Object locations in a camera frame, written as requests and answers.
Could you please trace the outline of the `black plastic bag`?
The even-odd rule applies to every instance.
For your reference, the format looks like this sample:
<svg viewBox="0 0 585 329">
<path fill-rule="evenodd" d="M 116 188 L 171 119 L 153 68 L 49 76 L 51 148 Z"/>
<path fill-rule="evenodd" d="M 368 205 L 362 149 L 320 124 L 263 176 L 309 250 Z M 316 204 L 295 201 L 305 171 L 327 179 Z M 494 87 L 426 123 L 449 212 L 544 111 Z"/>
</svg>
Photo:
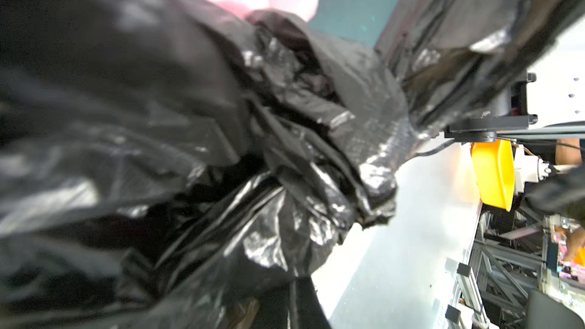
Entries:
<svg viewBox="0 0 585 329">
<path fill-rule="evenodd" d="M 584 0 L 404 0 L 376 48 L 207 0 L 1 0 L 1 326 L 325 328 L 311 275 Z"/>
</svg>

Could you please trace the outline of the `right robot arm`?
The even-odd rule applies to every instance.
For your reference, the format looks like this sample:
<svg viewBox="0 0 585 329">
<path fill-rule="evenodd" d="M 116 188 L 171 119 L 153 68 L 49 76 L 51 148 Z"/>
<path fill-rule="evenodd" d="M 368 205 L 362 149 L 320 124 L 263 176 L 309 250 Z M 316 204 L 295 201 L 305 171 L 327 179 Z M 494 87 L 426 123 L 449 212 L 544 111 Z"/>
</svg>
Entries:
<svg viewBox="0 0 585 329">
<path fill-rule="evenodd" d="M 479 114 L 450 124 L 460 143 L 584 138 L 584 70 L 525 73 Z"/>
</svg>

